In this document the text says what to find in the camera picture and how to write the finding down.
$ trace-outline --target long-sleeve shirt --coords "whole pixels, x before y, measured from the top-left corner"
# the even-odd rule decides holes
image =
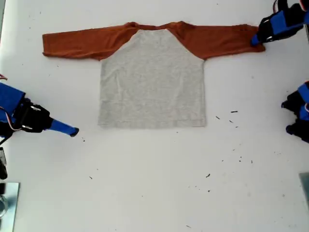
[[[204,62],[262,52],[250,46],[257,27],[122,26],[43,35],[45,56],[101,60],[102,127],[203,127]]]

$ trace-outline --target white surface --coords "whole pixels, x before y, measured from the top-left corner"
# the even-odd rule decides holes
[[[15,232],[307,232],[298,173],[309,171],[309,145],[285,133],[294,116],[280,108],[309,75],[304,30],[265,53],[208,60],[205,128],[103,130],[100,63],[42,55],[48,32],[128,21],[257,25],[271,10],[271,0],[7,1],[0,73],[81,129],[73,139],[21,132],[6,143],[8,182],[21,182]]]

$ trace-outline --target rust-colored sleeve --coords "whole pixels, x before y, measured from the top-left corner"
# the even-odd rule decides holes
[[[265,51],[263,45],[250,45],[257,29],[249,25],[194,26],[184,22],[176,23],[169,28],[191,53],[201,59]]]
[[[138,31],[129,25],[43,35],[44,56],[105,59]]]

